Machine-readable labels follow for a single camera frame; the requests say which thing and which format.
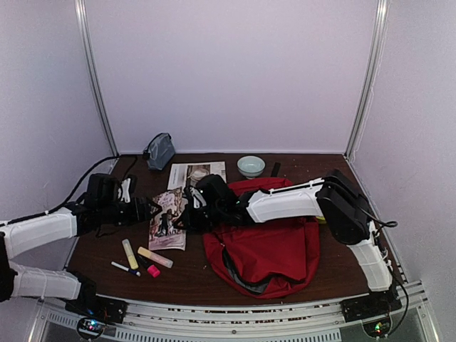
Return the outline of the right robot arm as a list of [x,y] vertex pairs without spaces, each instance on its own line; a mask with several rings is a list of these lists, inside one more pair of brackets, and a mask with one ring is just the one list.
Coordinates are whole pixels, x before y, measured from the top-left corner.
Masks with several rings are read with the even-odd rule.
[[275,299],[306,288],[321,256],[318,220],[323,219],[366,277],[368,312],[378,315],[398,302],[393,269],[380,242],[385,223],[338,170],[300,185],[280,177],[227,183],[208,175],[187,186],[184,198],[175,225],[202,234],[210,266],[242,294]]

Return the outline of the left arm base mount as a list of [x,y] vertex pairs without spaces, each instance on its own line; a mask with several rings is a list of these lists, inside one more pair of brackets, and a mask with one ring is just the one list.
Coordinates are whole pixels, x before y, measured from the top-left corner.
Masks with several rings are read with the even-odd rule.
[[126,301],[95,295],[88,299],[63,299],[65,310],[81,316],[96,318],[103,323],[122,323],[128,304]]

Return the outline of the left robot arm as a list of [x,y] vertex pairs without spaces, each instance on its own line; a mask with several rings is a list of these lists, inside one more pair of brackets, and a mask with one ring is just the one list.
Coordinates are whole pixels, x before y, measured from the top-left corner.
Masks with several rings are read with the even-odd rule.
[[18,255],[45,244],[80,237],[103,225],[127,227],[149,222],[161,206],[146,197],[134,197],[137,179],[122,179],[95,172],[82,176],[86,191],[77,199],[71,196],[56,207],[1,223],[1,300],[13,297],[56,298],[69,301],[86,316],[102,311],[96,285],[77,272],[49,271],[14,263]]

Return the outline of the white coffee cover book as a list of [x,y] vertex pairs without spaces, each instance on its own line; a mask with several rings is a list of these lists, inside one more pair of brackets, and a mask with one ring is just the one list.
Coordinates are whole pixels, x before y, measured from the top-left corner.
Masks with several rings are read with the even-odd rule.
[[195,186],[202,178],[210,174],[219,175],[226,181],[225,162],[173,163],[167,189],[173,190],[187,185]]

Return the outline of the purple illustrated booklet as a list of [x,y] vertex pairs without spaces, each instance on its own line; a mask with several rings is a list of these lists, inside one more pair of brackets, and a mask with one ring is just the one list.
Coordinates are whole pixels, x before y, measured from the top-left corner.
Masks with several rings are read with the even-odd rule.
[[167,190],[152,200],[161,209],[150,220],[148,249],[151,251],[164,249],[184,251],[186,248],[186,232],[181,230],[180,224],[177,223],[187,204],[183,198],[182,188]]

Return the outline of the grey pouch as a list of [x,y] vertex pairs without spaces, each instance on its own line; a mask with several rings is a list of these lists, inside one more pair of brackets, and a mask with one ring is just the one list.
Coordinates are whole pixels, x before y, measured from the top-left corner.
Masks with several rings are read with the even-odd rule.
[[142,158],[151,171],[163,170],[174,155],[175,147],[169,133],[156,135],[142,152]]

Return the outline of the red backpack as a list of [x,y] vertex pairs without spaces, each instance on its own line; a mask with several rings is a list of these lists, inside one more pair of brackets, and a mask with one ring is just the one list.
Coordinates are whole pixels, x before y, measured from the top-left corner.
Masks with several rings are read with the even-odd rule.
[[320,261],[319,227],[314,217],[263,224],[221,223],[202,238],[213,271],[239,293],[275,299],[306,288]]

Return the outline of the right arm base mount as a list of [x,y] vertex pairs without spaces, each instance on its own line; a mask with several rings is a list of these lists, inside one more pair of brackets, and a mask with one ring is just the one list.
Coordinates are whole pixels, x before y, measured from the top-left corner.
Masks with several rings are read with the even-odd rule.
[[386,315],[391,311],[402,308],[400,299],[374,294],[345,299],[340,305],[345,322],[366,320],[367,318]]

